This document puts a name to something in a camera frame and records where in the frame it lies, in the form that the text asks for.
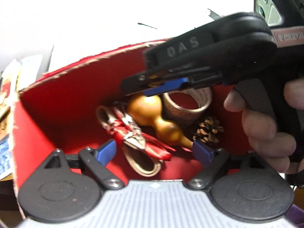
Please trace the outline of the person's right hand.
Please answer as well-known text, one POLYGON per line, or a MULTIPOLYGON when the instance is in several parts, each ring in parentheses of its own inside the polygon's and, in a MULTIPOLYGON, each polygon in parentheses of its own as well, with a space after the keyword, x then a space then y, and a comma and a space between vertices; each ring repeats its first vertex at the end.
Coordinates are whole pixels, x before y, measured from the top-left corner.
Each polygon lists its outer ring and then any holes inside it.
POLYGON ((232 89, 224 101, 229 112, 242 112, 242 127, 251 147, 277 172, 295 174, 303 170, 303 162, 291 163, 296 141, 292 135, 277 131, 275 121, 247 107, 241 95, 232 89))

